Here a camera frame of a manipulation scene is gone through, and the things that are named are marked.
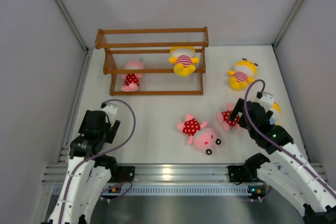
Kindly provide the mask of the pink plush toy red dress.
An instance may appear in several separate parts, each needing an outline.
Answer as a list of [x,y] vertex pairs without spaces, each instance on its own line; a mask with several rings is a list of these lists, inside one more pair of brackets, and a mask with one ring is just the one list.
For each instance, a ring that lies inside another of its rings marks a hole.
[[236,115],[234,119],[230,119],[230,115],[233,109],[234,109],[234,105],[228,102],[226,111],[216,113],[216,118],[219,124],[226,132],[230,131],[233,128],[237,128],[239,131],[242,130],[242,128],[238,124],[238,121],[240,119],[239,115]]

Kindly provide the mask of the pink plush toy polka dress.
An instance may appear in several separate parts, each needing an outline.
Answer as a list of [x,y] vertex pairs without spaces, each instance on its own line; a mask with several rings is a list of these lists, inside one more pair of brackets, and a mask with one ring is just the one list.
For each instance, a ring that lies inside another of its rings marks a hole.
[[187,114],[184,121],[179,122],[176,127],[188,137],[189,145],[193,145],[206,155],[212,155],[213,148],[223,143],[215,130],[208,126],[207,121],[199,122],[191,114]]

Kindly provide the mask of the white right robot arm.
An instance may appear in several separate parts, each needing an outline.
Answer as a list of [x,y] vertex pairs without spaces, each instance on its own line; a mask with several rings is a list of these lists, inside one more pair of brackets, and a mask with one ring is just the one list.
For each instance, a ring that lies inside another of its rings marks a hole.
[[289,133],[270,122],[273,112],[244,99],[229,110],[228,119],[267,152],[251,156],[235,170],[230,167],[230,181],[264,182],[295,207],[304,223],[335,223],[335,190],[303,157]]

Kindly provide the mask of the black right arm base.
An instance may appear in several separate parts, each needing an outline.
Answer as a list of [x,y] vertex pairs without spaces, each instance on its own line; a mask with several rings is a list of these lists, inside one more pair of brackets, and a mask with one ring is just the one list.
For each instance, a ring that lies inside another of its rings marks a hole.
[[228,166],[228,175],[229,181],[236,185],[255,181],[253,170],[246,165]]

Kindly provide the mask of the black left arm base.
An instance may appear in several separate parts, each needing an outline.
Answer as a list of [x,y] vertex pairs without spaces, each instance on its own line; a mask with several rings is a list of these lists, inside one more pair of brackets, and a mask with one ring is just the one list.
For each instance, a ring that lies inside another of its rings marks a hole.
[[135,167],[134,166],[118,166],[116,176],[114,181],[116,183],[121,182],[132,182],[135,177]]

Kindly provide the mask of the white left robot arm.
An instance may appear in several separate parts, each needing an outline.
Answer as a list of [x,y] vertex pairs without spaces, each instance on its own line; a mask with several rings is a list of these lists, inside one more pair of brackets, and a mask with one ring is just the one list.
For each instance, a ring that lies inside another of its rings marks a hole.
[[66,177],[47,223],[88,223],[104,186],[117,179],[116,158],[102,153],[119,128],[117,110],[109,104],[86,111],[79,135],[70,144]]

